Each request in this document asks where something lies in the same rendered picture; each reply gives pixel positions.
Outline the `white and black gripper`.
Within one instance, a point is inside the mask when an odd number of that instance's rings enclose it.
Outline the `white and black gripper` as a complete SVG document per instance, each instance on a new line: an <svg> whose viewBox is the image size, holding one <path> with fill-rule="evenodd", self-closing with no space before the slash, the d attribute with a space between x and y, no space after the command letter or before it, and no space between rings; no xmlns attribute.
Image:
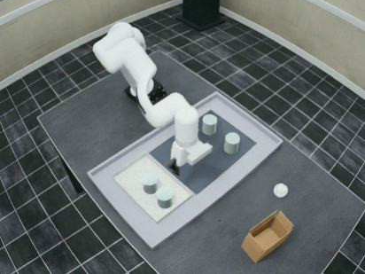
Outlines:
<svg viewBox="0 0 365 274"><path fill-rule="evenodd" d="M175 140L172 151L172 160L169 162L168 166L171 169L174 169L174 172L178 176L181 174L180 167L188 161L188 156L190 155L190 152L188 152L185 148L189 147L180 146ZM175 165L176 163L179 165Z"/></svg>

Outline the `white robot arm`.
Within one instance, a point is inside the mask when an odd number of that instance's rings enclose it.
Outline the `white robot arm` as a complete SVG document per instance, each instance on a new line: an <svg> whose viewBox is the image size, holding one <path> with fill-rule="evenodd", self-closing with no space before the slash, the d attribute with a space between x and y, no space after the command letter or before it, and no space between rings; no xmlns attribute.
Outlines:
<svg viewBox="0 0 365 274"><path fill-rule="evenodd" d="M109 35L110 33L112 34ZM110 73L119 70L122 72L131 86L131 93L137 97L138 105L152 125L162 128L176 118L176 142L180 146L189 147L185 148L190 152L188 161L195 164L213 149L210 144L204 144L198 139L198 110L180 93L171 94L155 106L151 103L147 94L153 88L152 77L156 74L157 67L144 47L141 32L126 22L119 22L109 30L105 38L94 45L93 50Z"/></svg>

